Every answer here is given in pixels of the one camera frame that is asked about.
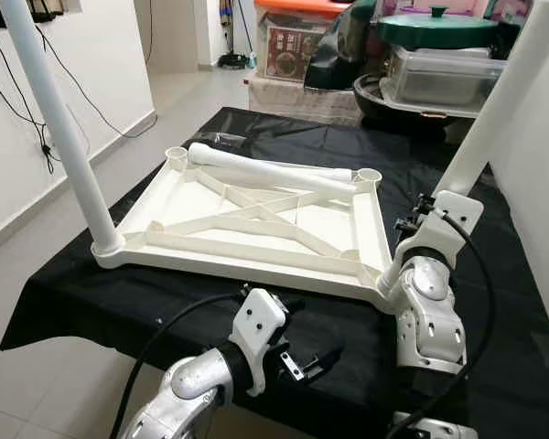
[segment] black rubbish bag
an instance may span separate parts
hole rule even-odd
[[[358,0],[338,16],[309,61],[305,86],[351,89],[366,62],[366,40],[376,0]]]

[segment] table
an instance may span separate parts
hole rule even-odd
[[[225,132],[246,137],[237,147],[212,145],[258,159],[329,167],[374,167],[392,250],[397,218],[409,214],[417,194],[429,193],[453,151],[446,145],[381,131],[224,108],[195,138]],[[111,209],[120,220],[153,174]],[[468,382],[468,418],[480,437],[549,437],[549,321],[514,230],[509,208],[485,174],[471,196],[485,205],[473,238],[493,272],[499,316],[490,349]],[[156,329],[156,320],[211,294],[234,292],[240,281],[126,265],[100,268],[84,231],[28,279],[0,349],[50,337],[76,336],[135,356]],[[486,296],[471,253],[459,255],[457,312],[471,351],[484,325]],[[395,334],[393,317],[356,301],[267,286],[284,299],[303,297],[307,309],[294,316],[286,335],[302,360],[343,340],[334,369],[308,386],[269,382],[268,391],[235,402],[316,437],[381,437],[392,415]],[[152,352],[150,363],[166,369],[177,359],[220,344],[237,305],[202,308],[176,324]]]

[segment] white plastic frame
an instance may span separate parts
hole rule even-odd
[[[375,286],[391,262],[376,194],[382,176],[373,169],[354,174],[355,193],[336,198],[194,165],[187,150],[170,148],[116,229],[125,244],[94,255],[105,268],[139,263],[213,274],[356,298],[388,312]]]

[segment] plastic storage box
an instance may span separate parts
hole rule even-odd
[[[506,61],[480,49],[409,51],[393,46],[387,85],[395,102],[479,111]]]
[[[333,19],[349,6],[330,0],[254,0],[254,5],[257,19],[258,76],[295,81],[303,81],[310,52],[315,49],[319,38]],[[275,42],[278,37],[283,39],[280,48]],[[286,50],[290,44],[289,38],[294,41],[307,38],[311,41],[308,48],[304,48],[302,44],[293,44],[291,50]],[[293,69],[299,64],[300,69]]]

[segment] electrical cable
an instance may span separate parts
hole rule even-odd
[[[33,116],[33,113],[30,111],[30,107],[28,105],[28,102],[27,102],[27,98],[25,97],[25,94],[22,92],[22,90],[20,89],[20,86],[18,85],[18,81],[16,80],[16,77],[12,71],[12,69],[10,68],[10,63],[8,62],[8,58],[6,57],[4,51],[2,50],[2,48],[0,47],[0,55],[2,57],[2,60],[4,61],[5,63],[5,66],[6,66],[6,69],[8,70],[8,74],[10,75],[10,79],[12,80],[12,82],[15,84],[15,87],[16,87],[16,90],[18,91],[18,94],[20,95],[20,97],[22,98],[22,102],[24,103],[25,105],[25,108],[27,109],[27,112],[28,112],[28,118],[22,116],[19,112],[17,112],[14,107],[12,106],[12,104],[10,104],[10,102],[8,101],[8,99],[5,97],[5,95],[2,93],[2,91],[0,91],[0,95],[3,97],[3,99],[5,100],[6,104],[10,107],[10,109],[19,117],[21,117],[22,119],[24,119],[25,121],[27,122],[30,122],[33,124],[33,126],[35,127],[35,129],[37,130],[37,135],[38,135],[38,141],[40,143],[40,149],[41,149],[41,152],[43,153],[43,155],[45,156],[45,160],[47,161],[47,169],[48,169],[48,172],[52,175],[54,172],[55,172],[55,167],[53,166],[53,162],[51,162],[51,160],[55,160],[55,161],[58,161],[60,162],[60,159],[58,159],[57,157],[55,157],[52,153],[51,153],[51,148],[47,145],[47,140],[46,140],[46,137],[45,137],[45,127],[47,126],[45,123],[40,123],[40,122],[37,122],[35,120],[35,117]]]
[[[156,125],[156,121],[158,120],[158,116],[155,115],[155,120],[153,122],[151,122],[145,129],[143,129],[140,133],[138,134],[124,134],[122,133],[118,128],[116,128],[114,125],[112,125],[110,123],[110,121],[108,121],[108,119],[103,115],[102,111],[98,108],[98,106],[93,103],[92,99],[90,99],[90,97],[87,95],[87,93],[85,92],[85,90],[81,87],[81,84],[78,82],[78,80],[75,78],[75,76],[73,76],[73,74],[70,72],[70,70],[67,68],[67,66],[63,63],[63,61],[61,60],[61,58],[59,57],[59,54],[57,53],[57,51],[53,48],[53,45],[51,44],[51,42],[49,41],[49,39],[45,36],[45,34],[43,33],[43,31],[40,29],[40,27],[36,26],[35,27],[38,31],[38,33],[41,35],[41,37],[43,38],[43,42],[44,43],[47,43],[48,45],[48,48],[51,50],[51,52],[53,53],[53,56],[55,57],[55,59],[57,60],[57,62],[59,63],[59,65],[65,70],[65,72],[67,73],[67,75],[70,77],[70,79],[75,83],[75,85],[77,86],[78,90],[80,91],[80,93],[83,95],[83,97],[85,98],[85,100],[88,102],[88,104],[100,115],[100,118],[103,120],[103,122],[108,125],[108,127],[110,127],[112,130],[114,130],[118,135],[120,135],[121,137],[124,137],[124,138],[127,138],[127,139],[135,139],[135,138],[138,138],[140,137],[142,134],[146,133],[148,130],[150,130],[153,126]]]
[[[2,99],[4,100],[5,104],[8,106],[8,108],[10,108],[10,110],[15,114],[16,117],[22,119],[23,121],[27,121],[29,123],[33,123],[33,121],[31,121],[30,119],[28,119],[27,117],[23,116],[22,114],[20,114],[20,112],[18,112],[18,110],[12,105],[12,103],[10,103],[10,101],[6,98],[6,96],[2,93],[2,90],[0,90],[0,96],[2,97]]]
[[[150,40],[148,41],[148,54],[145,59],[146,65],[148,65],[150,56],[153,54],[153,0],[148,1],[148,12],[150,14]]]
[[[176,315],[172,316],[162,327],[160,327],[155,332],[155,334],[151,338],[148,339],[145,346],[138,354],[138,357],[136,358],[136,363],[133,365],[132,370],[130,371],[128,381],[126,382],[126,385],[124,387],[124,392],[122,393],[122,399],[120,400],[120,405],[118,406],[118,412],[116,413],[116,418],[113,423],[113,428],[112,428],[112,431],[110,432],[110,439],[116,439],[116,437],[118,436],[118,433],[120,432],[120,427],[122,426],[124,413],[126,412],[126,406],[128,405],[128,400],[130,399],[130,393],[132,392],[132,388],[135,385],[136,377],[138,376],[138,372],[140,371],[143,364],[145,363],[148,352],[155,345],[155,343],[162,336],[164,336],[165,333],[175,323],[177,323],[179,319],[183,318],[184,316],[191,313],[192,311],[195,311],[196,309],[204,305],[209,305],[209,304],[213,304],[215,302],[220,302],[224,300],[236,299],[239,297],[240,297],[240,293],[230,293],[230,294],[214,295],[213,297],[201,299],[198,302],[195,302],[194,304],[187,306]]]
[[[30,117],[30,121],[33,123],[33,125],[35,126],[35,129],[37,130],[38,137],[41,140],[41,146],[42,146],[44,142],[43,142],[43,137],[41,136],[41,133],[39,131],[40,130],[39,126],[42,126],[44,124],[43,123],[38,123],[37,121],[35,121],[35,118],[33,117],[33,113],[30,111],[30,107],[28,106],[27,98],[25,98],[25,94],[22,92],[22,90],[20,90],[20,87],[18,86],[18,82],[16,81],[16,77],[15,77],[14,73],[12,72],[12,70],[10,69],[10,64],[8,63],[8,59],[6,58],[6,55],[5,55],[5,53],[4,53],[4,51],[2,50],[1,47],[0,47],[0,55],[2,56],[2,59],[4,60],[4,63],[6,65],[6,69],[8,70],[8,74],[10,75],[10,78],[12,79],[12,82],[15,84],[15,87],[18,90],[18,94],[20,94],[20,97],[22,98],[22,102],[25,104],[25,108],[27,109],[27,112],[28,112],[28,117]]]
[[[469,246],[472,253],[474,254],[476,261],[478,262],[479,268],[482,271],[482,275],[484,277],[484,282],[486,284],[486,290],[488,293],[489,306],[488,306],[488,313],[486,317],[486,327],[484,328],[484,333],[482,334],[482,338],[478,344],[478,347],[476,348],[476,351],[468,358],[468,361],[466,362],[466,364],[459,370],[457,375],[452,378],[452,380],[448,383],[448,385],[436,396],[434,396],[429,401],[427,401],[419,410],[411,413],[402,422],[393,426],[393,428],[385,436],[385,439],[393,439],[397,437],[404,429],[408,428],[414,423],[421,421],[441,401],[443,401],[447,395],[449,395],[452,391],[457,389],[461,385],[461,383],[464,382],[464,379],[469,375],[469,373],[472,370],[474,370],[474,368],[476,367],[476,364],[481,359],[482,354],[487,349],[488,344],[490,343],[490,340],[492,338],[492,333],[494,332],[494,324],[496,321],[496,309],[497,309],[496,294],[494,292],[494,282],[492,282],[492,277],[490,276],[490,272],[488,271],[488,267],[486,266],[484,259],[480,255],[478,248],[474,244],[474,241],[469,237],[466,231],[457,222],[455,222],[451,217],[447,215],[445,211],[441,209],[436,209],[433,206],[431,206],[430,209],[433,210],[435,214],[439,216],[443,221],[449,224],[451,228],[454,229],[464,239],[464,241],[466,242],[466,244]]]
[[[246,30],[246,37],[248,38],[248,46],[250,46],[250,51],[253,50],[253,42],[250,40],[250,34],[248,33],[248,27],[246,26],[246,18],[244,17],[244,11],[242,11],[242,3],[238,0],[238,7],[240,8],[240,15],[242,16],[242,22],[244,23],[244,29]]]
[[[51,15],[51,11],[48,10],[48,7],[47,7],[47,4],[45,3],[45,0],[40,0],[40,3],[43,5],[43,9],[45,9],[45,14]]]

